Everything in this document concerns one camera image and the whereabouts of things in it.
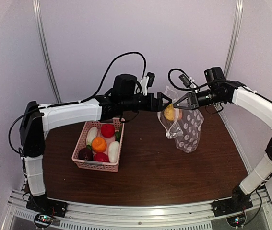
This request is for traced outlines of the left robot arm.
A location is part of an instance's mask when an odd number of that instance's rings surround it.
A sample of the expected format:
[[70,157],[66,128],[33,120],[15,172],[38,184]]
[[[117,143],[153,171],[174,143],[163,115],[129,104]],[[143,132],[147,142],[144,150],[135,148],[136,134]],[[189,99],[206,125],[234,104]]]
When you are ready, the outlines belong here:
[[21,121],[19,132],[21,147],[15,152],[23,161],[30,201],[41,213],[51,209],[47,197],[42,160],[45,152],[44,133],[66,125],[87,121],[104,121],[122,116],[125,111],[160,112],[172,100],[163,93],[148,93],[153,82],[149,76],[141,81],[130,74],[115,77],[113,87],[103,95],[96,95],[60,104],[38,105],[36,101],[27,104],[25,113],[17,118]]

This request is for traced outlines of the white radish left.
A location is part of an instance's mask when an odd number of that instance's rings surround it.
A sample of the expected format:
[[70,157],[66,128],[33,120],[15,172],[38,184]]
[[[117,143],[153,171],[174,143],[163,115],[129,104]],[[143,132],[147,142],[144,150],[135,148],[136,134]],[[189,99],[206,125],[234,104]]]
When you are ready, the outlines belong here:
[[98,135],[98,128],[92,127],[88,130],[87,137],[86,137],[86,145],[91,145],[92,141],[97,137]]

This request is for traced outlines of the clear zip top bag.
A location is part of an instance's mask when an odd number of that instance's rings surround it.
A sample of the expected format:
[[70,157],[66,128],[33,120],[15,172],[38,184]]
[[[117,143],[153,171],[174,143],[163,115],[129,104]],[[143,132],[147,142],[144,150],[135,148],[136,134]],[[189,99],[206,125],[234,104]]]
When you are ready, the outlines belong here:
[[204,117],[199,110],[182,110],[182,119],[168,121],[164,117],[164,110],[157,113],[157,117],[163,128],[167,139],[175,141],[176,148],[185,153],[194,152],[201,138],[201,126]]

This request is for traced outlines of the right rear aluminium post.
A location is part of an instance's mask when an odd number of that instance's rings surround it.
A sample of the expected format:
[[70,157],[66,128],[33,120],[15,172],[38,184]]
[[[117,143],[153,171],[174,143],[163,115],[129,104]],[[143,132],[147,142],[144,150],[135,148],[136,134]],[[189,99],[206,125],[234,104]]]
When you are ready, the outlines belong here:
[[235,13],[234,13],[232,33],[231,33],[229,48],[228,48],[227,57],[226,57],[226,61],[225,61],[224,75],[226,78],[228,78],[228,76],[229,76],[230,69],[231,69],[231,66],[232,66],[232,63],[234,60],[235,49],[237,46],[240,28],[241,28],[241,24],[242,24],[243,11],[244,11],[244,1],[237,0],[236,7],[235,7]]

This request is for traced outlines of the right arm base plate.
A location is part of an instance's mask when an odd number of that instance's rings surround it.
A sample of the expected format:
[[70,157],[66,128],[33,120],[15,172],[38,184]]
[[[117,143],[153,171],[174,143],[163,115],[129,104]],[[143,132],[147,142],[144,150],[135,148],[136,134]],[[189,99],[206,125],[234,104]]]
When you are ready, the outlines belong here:
[[253,203],[251,201],[246,201],[242,204],[236,204],[234,203],[233,198],[227,198],[223,200],[216,199],[211,203],[211,205],[215,217],[242,212],[245,209],[253,207]]

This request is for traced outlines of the right side aluminium rail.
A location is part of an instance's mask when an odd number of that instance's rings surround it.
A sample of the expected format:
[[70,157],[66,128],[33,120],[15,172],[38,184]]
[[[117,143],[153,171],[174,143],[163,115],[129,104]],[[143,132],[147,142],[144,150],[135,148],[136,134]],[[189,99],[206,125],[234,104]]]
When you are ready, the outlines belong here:
[[246,156],[246,154],[245,154],[245,152],[244,152],[244,150],[238,140],[238,137],[237,137],[234,129],[230,125],[224,112],[220,112],[219,116],[220,116],[221,120],[223,121],[223,123],[224,123],[224,125],[225,125],[225,127],[226,127],[226,129],[227,129],[227,131],[228,131],[228,133],[229,133],[229,135],[230,135],[230,137],[231,137],[231,139],[232,139],[232,141],[233,141],[233,143],[234,143],[234,145],[235,145],[235,147],[236,147],[236,149],[237,149],[237,151],[238,151],[238,153],[244,163],[244,166],[245,166],[248,174],[250,174],[252,171],[252,166],[249,163],[249,160],[248,160],[248,158],[247,158],[247,156]]

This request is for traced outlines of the red apple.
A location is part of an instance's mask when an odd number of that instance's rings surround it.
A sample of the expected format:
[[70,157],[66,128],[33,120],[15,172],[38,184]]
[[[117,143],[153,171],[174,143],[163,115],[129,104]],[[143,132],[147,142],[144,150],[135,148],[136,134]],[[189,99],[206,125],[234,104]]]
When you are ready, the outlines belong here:
[[105,138],[111,138],[115,135],[115,127],[113,124],[103,124],[101,126],[101,134]]
[[102,152],[96,153],[93,161],[110,163],[108,155]]

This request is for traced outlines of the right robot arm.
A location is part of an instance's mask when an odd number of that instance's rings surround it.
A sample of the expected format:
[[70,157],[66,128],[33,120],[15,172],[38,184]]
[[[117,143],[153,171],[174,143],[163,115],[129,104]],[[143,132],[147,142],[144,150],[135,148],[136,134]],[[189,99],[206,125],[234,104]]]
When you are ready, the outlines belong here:
[[[217,103],[231,103],[242,107],[272,130],[272,101],[251,90],[239,81],[227,80],[220,67],[204,71],[206,83],[193,84],[182,70],[179,79],[183,83],[181,90],[186,94],[174,103],[174,108],[195,110]],[[265,154],[253,171],[232,191],[232,197],[217,202],[217,206],[227,206],[231,211],[240,211],[249,205],[250,195],[264,185],[272,176],[272,136]]]

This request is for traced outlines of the right circuit board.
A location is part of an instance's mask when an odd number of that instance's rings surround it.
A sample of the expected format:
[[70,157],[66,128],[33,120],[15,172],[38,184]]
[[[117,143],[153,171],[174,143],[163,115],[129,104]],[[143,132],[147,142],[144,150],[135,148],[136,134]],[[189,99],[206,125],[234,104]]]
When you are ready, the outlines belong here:
[[226,218],[226,221],[229,226],[233,228],[239,228],[242,227],[246,222],[246,216],[243,214],[237,215],[237,216],[229,216]]

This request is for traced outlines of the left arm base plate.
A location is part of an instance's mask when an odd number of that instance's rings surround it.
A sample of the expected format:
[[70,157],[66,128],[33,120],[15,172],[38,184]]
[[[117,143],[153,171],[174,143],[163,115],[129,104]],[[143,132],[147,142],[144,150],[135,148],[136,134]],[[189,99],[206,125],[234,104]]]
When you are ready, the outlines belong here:
[[68,204],[66,202],[57,200],[48,200],[45,205],[39,206],[32,200],[29,200],[26,204],[26,208],[29,210],[61,218],[65,217],[67,206]]

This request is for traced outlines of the pink plastic basket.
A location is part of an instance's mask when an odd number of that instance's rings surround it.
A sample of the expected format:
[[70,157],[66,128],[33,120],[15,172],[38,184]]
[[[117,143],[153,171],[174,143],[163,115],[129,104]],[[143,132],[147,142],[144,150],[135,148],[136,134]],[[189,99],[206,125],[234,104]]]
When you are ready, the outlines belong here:
[[86,122],[71,159],[81,169],[117,172],[123,143],[123,119]]

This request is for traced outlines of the left circuit board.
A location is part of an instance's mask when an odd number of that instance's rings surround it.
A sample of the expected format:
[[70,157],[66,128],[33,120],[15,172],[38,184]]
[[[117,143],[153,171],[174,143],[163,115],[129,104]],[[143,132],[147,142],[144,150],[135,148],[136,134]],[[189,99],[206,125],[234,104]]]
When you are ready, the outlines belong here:
[[39,228],[47,228],[53,223],[54,218],[52,216],[38,213],[34,217],[34,224]]

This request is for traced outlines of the aluminium post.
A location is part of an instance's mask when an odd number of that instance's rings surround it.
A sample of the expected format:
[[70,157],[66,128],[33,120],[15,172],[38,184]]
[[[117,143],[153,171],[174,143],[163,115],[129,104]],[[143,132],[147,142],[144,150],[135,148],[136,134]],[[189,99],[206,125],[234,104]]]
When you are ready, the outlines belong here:
[[38,38],[39,38],[39,42],[40,42],[40,46],[42,50],[43,61],[46,67],[49,83],[50,83],[56,102],[61,103],[62,100],[61,100],[57,83],[55,80],[53,68],[51,65],[50,55],[49,55],[49,51],[47,47],[47,40],[46,40],[46,36],[44,32],[41,6],[40,6],[39,0],[33,0],[33,10],[34,10],[34,16],[35,16],[36,25],[37,25]]
[[231,69],[231,66],[232,66],[232,63],[234,60],[235,49],[237,46],[240,28],[241,28],[241,24],[242,24],[243,11],[244,11],[244,1],[237,0],[236,7],[235,7],[235,13],[234,13],[232,33],[231,33],[229,48],[228,48],[227,57],[226,57],[226,61],[225,61],[224,75],[226,78],[228,78],[228,76],[229,76],[230,69]]

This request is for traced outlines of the left rear aluminium post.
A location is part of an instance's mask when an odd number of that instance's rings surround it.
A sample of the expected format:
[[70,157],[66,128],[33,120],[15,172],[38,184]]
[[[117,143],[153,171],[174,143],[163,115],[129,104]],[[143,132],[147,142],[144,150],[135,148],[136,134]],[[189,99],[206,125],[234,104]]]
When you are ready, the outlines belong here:
[[36,25],[37,25],[38,38],[39,38],[39,42],[40,42],[40,46],[42,50],[43,61],[46,67],[49,83],[50,83],[56,102],[61,103],[62,100],[61,100],[57,83],[55,80],[53,68],[51,65],[50,55],[49,55],[49,51],[47,47],[47,40],[46,40],[46,36],[44,32],[41,6],[40,6],[39,0],[33,0],[33,10],[34,10],[34,16],[35,16]]

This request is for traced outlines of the green vegetable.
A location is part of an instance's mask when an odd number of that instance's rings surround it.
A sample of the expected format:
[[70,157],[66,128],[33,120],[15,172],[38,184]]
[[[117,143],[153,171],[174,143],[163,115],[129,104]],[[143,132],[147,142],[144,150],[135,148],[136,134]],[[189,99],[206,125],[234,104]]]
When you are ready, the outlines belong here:
[[123,126],[121,126],[119,128],[119,130],[115,132],[115,138],[116,138],[117,142],[120,142],[120,140],[121,140],[122,128],[123,128]]

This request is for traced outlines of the white radish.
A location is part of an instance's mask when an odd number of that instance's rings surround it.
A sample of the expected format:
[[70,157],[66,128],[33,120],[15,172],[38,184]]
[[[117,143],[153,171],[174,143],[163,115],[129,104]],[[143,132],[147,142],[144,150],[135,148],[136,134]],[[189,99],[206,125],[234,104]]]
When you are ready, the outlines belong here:
[[92,127],[88,130],[87,137],[86,137],[86,145],[91,145],[92,141],[97,137],[98,135],[98,128]]
[[110,143],[108,147],[108,158],[110,163],[116,163],[119,156],[119,146],[120,143],[117,141],[113,141]]

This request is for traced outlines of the front aluminium frame rail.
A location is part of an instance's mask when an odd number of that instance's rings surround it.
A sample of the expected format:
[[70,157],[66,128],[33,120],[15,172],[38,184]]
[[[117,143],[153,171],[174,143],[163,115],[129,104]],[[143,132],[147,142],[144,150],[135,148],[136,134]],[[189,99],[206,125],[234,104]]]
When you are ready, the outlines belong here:
[[252,194],[253,207],[216,216],[212,201],[165,206],[104,206],[68,202],[63,217],[48,230],[235,230],[232,220],[246,216],[244,230],[272,230],[272,203],[266,189]]

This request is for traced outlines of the white radish right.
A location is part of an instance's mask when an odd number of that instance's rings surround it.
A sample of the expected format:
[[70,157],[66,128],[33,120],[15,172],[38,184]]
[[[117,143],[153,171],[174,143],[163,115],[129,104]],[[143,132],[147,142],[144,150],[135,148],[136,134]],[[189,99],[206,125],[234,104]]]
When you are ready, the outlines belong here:
[[108,158],[110,163],[116,163],[119,156],[119,146],[120,143],[117,141],[113,141],[110,143],[108,147]]

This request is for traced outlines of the yellow peach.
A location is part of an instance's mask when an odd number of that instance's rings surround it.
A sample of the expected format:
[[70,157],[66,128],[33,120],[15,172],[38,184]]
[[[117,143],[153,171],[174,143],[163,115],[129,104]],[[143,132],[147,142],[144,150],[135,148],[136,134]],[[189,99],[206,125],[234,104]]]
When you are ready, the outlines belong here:
[[182,119],[182,111],[181,109],[177,109],[173,107],[173,104],[171,103],[165,110],[164,110],[164,117],[168,121],[175,121],[176,118],[178,120]]

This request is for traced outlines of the orange tangerine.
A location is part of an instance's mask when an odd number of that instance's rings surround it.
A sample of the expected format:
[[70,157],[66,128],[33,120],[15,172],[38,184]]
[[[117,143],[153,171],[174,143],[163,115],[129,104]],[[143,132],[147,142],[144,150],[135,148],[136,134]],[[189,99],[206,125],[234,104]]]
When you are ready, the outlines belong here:
[[107,143],[106,140],[102,137],[96,137],[91,144],[91,147],[94,152],[105,152],[107,149]]

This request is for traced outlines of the red apple front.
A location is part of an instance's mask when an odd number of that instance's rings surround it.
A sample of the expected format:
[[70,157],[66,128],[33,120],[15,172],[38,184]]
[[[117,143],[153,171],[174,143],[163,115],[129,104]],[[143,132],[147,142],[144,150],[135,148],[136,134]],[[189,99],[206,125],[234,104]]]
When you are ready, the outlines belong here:
[[102,152],[96,153],[93,161],[110,163],[108,155]]

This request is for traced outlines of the circuit board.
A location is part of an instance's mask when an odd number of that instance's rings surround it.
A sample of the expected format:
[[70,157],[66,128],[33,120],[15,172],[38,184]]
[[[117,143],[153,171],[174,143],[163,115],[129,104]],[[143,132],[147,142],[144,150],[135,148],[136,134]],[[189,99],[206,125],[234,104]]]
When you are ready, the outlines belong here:
[[226,218],[226,221],[229,226],[233,228],[239,228],[242,227],[246,222],[246,216],[243,214],[237,215],[237,216],[229,216]]
[[34,224],[39,228],[47,228],[53,223],[54,218],[52,216],[38,213],[34,217]]

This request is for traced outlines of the red apple rear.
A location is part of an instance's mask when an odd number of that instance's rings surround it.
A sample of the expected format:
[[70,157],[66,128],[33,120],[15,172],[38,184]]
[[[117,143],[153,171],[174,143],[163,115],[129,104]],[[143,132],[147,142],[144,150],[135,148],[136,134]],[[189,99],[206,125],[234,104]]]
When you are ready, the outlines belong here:
[[101,134],[105,138],[111,138],[115,135],[115,127],[113,124],[103,124],[101,126]]

